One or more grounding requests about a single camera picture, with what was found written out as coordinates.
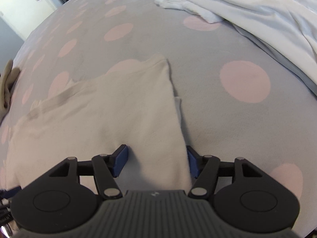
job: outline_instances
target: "folded cloth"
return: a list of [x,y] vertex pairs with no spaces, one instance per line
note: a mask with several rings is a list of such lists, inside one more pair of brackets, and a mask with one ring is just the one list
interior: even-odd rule
[[248,31],[317,83],[317,0],[188,0]]
[[190,14],[198,15],[208,23],[215,23],[223,20],[222,17],[187,0],[154,0],[154,3],[162,8],[183,10]]
[[13,60],[9,60],[0,77],[0,122],[9,112],[11,89],[20,74],[19,68],[13,68]]
[[[155,55],[126,70],[82,81],[34,108],[11,130],[6,187],[25,187],[66,157],[90,160],[129,146],[120,189],[191,186],[169,66]],[[81,183],[94,189],[92,178]]]

